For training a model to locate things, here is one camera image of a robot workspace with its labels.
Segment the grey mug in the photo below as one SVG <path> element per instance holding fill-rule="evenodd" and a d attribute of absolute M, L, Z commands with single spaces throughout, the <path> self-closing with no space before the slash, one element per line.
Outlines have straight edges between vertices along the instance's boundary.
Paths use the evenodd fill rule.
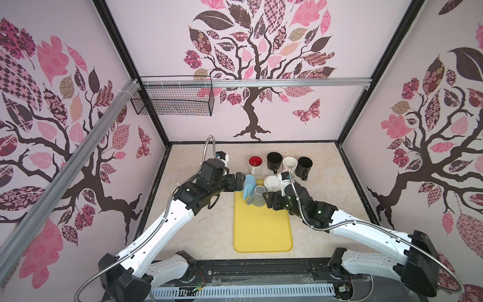
<path fill-rule="evenodd" d="M 264 193 L 265 193 L 265 187 L 256 186 L 253 194 L 247 200 L 247 205 L 263 207 L 265 205 Z"/>

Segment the cream white mug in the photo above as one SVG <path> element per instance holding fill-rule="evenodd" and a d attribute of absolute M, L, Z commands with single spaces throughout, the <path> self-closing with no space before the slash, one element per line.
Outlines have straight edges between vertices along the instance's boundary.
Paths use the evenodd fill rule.
<path fill-rule="evenodd" d="M 249 165 L 249 174 L 256 176 L 262 173 L 263 170 L 263 158 L 260 156 L 251 156 L 248 159 L 248 165 Z"/>

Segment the pale pink mug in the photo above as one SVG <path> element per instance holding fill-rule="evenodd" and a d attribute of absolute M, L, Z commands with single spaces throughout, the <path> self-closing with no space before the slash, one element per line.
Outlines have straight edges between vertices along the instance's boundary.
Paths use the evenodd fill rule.
<path fill-rule="evenodd" d="M 284 157 L 282 166 L 283 166 L 283 172 L 289 172 L 289 171 L 295 171 L 295 168 L 298 165 L 298 160 L 295 159 L 294 157 Z"/>

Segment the dark green white-bottom mug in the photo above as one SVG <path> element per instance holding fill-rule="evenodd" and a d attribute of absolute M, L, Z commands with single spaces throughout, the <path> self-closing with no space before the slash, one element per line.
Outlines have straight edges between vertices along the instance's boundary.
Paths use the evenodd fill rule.
<path fill-rule="evenodd" d="M 278 152 L 270 152 L 267 155 L 267 168 L 274 174 L 278 174 L 284 157 Z"/>

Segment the black mug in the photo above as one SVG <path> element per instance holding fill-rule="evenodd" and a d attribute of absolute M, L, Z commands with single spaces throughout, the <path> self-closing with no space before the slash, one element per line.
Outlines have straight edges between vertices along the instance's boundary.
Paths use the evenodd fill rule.
<path fill-rule="evenodd" d="M 295 175 L 302 181 L 307 181 L 312 167 L 313 161 L 309 157 L 300 157 L 295 169 Z"/>

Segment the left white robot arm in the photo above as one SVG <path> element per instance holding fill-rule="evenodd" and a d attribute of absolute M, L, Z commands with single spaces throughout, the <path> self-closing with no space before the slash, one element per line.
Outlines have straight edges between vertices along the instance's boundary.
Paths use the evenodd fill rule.
<path fill-rule="evenodd" d="M 197 174 L 180 185 L 163 214 L 138 239 L 117 255 L 106 254 L 99 262 L 104 290 L 114 301 L 143 301 L 152 289 L 181 279 L 192 259 L 178 252 L 156 262 L 155 258 L 172 237 L 203 208 L 212 197 L 244 188 L 246 176 L 230 173 L 219 159 L 208 159 Z"/>

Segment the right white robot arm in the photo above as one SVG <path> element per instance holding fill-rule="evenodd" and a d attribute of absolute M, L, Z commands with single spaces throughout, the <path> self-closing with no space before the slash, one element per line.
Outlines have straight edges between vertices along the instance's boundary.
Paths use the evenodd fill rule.
<path fill-rule="evenodd" d="M 438 253 L 428 235 L 388 230 L 360 220 L 335 205 L 315 201 L 305 187 L 295 184 L 284 191 L 263 194 L 268 208 L 285 210 L 299 217 L 313 230 L 341 235 L 370 247 L 373 253 L 358 253 L 346 248 L 334 251 L 329 263 L 336 278 L 370 274 L 401 281 L 422 296 L 437 295 L 440 266 Z"/>

